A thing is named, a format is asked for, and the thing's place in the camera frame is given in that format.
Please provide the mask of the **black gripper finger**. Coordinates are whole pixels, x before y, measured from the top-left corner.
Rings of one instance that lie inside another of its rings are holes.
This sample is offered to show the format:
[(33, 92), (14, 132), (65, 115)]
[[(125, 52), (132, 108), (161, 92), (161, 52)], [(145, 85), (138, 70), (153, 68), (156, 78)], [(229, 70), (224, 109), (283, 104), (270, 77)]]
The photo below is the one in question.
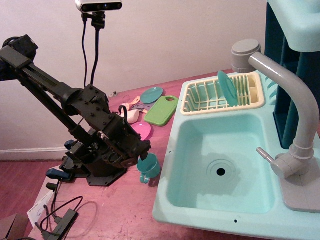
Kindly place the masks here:
[(121, 159), (120, 162), (117, 164), (118, 168), (128, 169), (130, 167), (133, 167), (137, 164), (137, 160), (135, 158), (129, 158), (129, 159)]
[(148, 152), (150, 150), (150, 146), (147, 146), (147, 147), (144, 147), (140, 154), (139, 154), (139, 157), (142, 161), (144, 161), (147, 157), (148, 157)]

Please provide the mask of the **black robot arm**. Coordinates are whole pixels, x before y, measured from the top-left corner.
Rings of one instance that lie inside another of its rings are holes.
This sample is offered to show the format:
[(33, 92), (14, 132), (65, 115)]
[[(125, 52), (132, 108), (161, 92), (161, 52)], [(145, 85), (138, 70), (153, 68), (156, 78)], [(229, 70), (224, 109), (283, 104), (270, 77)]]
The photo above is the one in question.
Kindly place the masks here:
[(0, 50), (0, 79), (18, 80), (68, 128), (76, 143), (67, 156), (75, 163), (103, 160), (125, 169), (145, 160), (150, 141), (142, 140), (126, 116), (110, 110), (106, 94), (91, 84), (72, 88), (48, 75), (33, 63), (37, 49), (27, 34), (7, 39)]

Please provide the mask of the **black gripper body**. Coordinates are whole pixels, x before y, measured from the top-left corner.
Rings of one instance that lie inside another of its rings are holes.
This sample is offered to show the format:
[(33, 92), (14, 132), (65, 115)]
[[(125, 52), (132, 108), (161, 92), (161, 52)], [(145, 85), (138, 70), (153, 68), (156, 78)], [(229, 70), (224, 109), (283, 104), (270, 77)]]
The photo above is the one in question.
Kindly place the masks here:
[(151, 149), (151, 142), (142, 140), (141, 135), (119, 115), (109, 115), (102, 123), (102, 129), (97, 135), (109, 147), (105, 161), (116, 168), (120, 160), (134, 158), (138, 164), (142, 149), (147, 146)]

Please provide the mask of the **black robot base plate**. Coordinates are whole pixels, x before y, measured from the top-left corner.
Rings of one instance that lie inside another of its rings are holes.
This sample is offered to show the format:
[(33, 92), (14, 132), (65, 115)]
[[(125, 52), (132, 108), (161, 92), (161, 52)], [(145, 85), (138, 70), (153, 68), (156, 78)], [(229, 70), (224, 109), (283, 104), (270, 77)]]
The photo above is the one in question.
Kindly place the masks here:
[(127, 168), (117, 168), (103, 160), (85, 164), (89, 171), (87, 183), (92, 187), (108, 187), (127, 173)]

